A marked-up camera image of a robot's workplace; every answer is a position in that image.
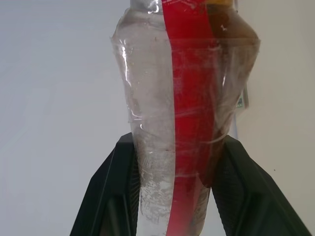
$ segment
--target white wall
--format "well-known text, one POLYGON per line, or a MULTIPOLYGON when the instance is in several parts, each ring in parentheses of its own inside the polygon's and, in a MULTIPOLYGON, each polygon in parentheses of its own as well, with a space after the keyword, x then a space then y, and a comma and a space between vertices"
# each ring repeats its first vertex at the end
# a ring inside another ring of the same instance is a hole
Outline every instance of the white wall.
MULTIPOLYGON (((91 176, 129 132, 109 41, 128 2, 0 1, 0 235, 69 235, 91 176)), ((263 43, 251 107, 238 123, 251 156, 315 234, 315 35, 306 14, 314 3, 303 2, 240 1, 263 43), (276 115, 280 106, 285 111, 276 115)), ((205 230, 222 236, 214 202, 207 217, 205 230)))
POLYGON ((239 3, 262 40, 239 139, 315 234, 315 1, 239 3))

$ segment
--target red stripe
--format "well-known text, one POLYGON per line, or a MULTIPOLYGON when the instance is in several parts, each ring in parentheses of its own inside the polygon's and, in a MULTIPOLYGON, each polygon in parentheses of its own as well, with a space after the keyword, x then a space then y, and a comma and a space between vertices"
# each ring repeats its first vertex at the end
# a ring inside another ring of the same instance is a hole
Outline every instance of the red stripe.
POLYGON ((204 0, 164 0, 172 47, 176 168, 167 236, 185 236, 200 194, 213 137, 216 83, 204 0))

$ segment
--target white background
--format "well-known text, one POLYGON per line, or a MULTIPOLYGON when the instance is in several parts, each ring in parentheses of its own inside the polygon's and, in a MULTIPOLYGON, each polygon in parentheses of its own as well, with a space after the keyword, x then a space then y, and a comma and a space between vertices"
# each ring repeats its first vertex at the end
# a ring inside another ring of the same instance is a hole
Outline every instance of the white background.
MULTIPOLYGON (((262 39, 239 137, 315 234, 315 2, 239 3, 262 39)), ((0 235, 69 235, 91 176, 129 132, 109 40, 127 7, 0 1, 0 235)), ((223 235, 213 202, 205 230, 223 235)))

